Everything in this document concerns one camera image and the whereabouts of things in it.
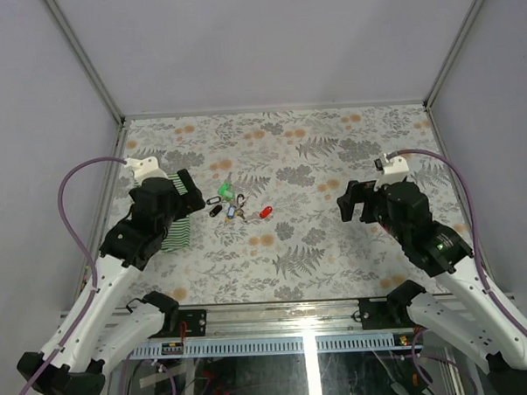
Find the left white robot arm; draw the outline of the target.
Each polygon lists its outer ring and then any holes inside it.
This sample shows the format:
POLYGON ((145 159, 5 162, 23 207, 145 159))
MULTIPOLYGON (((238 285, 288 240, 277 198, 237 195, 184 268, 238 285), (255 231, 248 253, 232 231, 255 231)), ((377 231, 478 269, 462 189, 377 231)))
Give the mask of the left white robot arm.
POLYGON ((105 333, 108 317, 134 279, 161 250, 171 225, 205 208, 187 170, 177 183, 156 173, 129 195, 128 214, 106 234, 95 261, 96 281, 86 286, 50 340, 25 352, 17 370, 42 395, 100 395, 115 366, 146 339, 181 328, 179 304, 158 291, 144 295, 125 321, 105 333))

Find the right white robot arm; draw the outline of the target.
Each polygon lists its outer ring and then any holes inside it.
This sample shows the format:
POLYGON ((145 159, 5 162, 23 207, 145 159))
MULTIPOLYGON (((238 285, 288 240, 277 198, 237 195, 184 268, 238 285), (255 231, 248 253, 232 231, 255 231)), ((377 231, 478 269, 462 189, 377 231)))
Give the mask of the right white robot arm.
POLYGON ((362 205, 361 222, 380 224, 408 260, 473 317, 449 311, 420 284, 407 280, 387 295, 387 320, 433 331, 474 361, 499 395, 527 395, 527 319, 488 277, 479 275, 465 240, 433 219, 419 187, 402 181, 376 188, 373 182, 353 180, 337 203, 344 222, 352 220, 356 204, 362 205))

